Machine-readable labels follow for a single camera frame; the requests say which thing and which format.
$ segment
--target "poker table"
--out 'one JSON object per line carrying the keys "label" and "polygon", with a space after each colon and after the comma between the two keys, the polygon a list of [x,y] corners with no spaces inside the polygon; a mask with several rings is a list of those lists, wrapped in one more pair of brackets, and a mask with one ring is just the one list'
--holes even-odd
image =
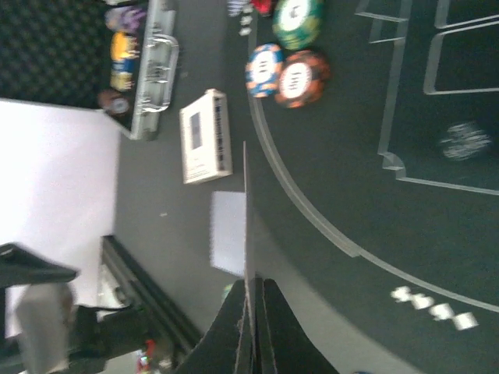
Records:
{"label": "poker table", "polygon": [[[293,277],[415,370],[497,372],[499,142],[465,161],[438,146],[455,123],[499,132],[499,14],[472,4],[327,1],[313,48],[333,77],[317,103],[285,109],[245,88],[249,54],[276,41],[272,22],[254,13],[241,36],[224,1],[180,2],[183,53],[159,137],[122,139],[116,238],[207,330],[234,280],[210,267],[211,193],[243,190],[246,141],[262,236]],[[179,110],[208,88],[228,95],[235,172],[183,185]],[[276,277],[257,243],[257,269]]]}

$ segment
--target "black stand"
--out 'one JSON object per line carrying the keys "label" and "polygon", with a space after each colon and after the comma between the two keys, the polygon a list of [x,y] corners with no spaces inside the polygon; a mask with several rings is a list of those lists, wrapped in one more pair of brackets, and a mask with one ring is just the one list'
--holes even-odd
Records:
{"label": "black stand", "polygon": [[176,363],[181,364],[175,374],[338,374],[305,335],[273,280],[257,278],[259,358],[255,362],[243,280],[234,283],[211,328],[196,340],[200,335],[193,334],[193,324],[113,237],[104,238],[103,262],[124,290],[130,289],[136,277],[132,292],[155,317],[151,322],[159,329],[157,336],[166,333],[175,342]]}
{"label": "black stand", "polygon": [[[57,283],[76,276],[73,270],[47,265],[17,246],[11,246],[15,251],[8,257],[2,256],[2,248],[0,283],[3,281],[8,287],[15,285],[12,280],[19,280],[20,270],[26,279],[21,284],[29,283],[28,280]],[[171,363],[168,368],[161,365],[154,368],[162,374],[173,369],[175,374],[338,374],[307,338],[273,280],[256,280],[257,345],[254,347],[243,280],[234,283],[217,318],[201,339],[196,327],[113,237],[103,238],[102,261],[118,281],[130,306],[100,321],[99,308],[79,306],[69,336],[70,367],[59,374],[97,374],[104,370],[107,360],[145,348],[147,339],[156,342],[153,359],[156,362],[168,359]],[[5,339],[5,302],[3,287],[0,288],[3,307],[0,372],[18,374],[24,371],[24,366],[18,339]]]}

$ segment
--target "poker chip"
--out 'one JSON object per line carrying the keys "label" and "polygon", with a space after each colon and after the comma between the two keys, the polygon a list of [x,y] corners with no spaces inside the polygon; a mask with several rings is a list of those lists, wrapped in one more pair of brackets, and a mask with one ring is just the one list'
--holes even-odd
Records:
{"label": "poker chip", "polygon": [[284,48],[303,49],[319,35],[323,12],[324,0],[280,0],[275,9],[274,33]]}
{"label": "poker chip", "polygon": [[275,100],[286,108],[300,108],[317,101],[330,74],[329,65],[319,53],[296,52],[286,60]]}
{"label": "poker chip", "polygon": [[113,61],[121,61],[125,58],[137,58],[138,40],[132,35],[123,32],[115,33],[111,42],[111,58]]}
{"label": "poker chip", "polygon": [[271,17],[274,13],[277,0],[251,0],[253,7],[264,17]]}
{"label": "poker chip", "polygon": [[264,44],[251,54],[246,64],[246,88],[253,97],[267,97],[278,88],[283,54],[276,44]]}
{"label": "poker chip", "polygon": [[128,100],[115,90],[103,90],[98,96],[99,106],[106,113],[115,116],[125,115],[130,111]]}

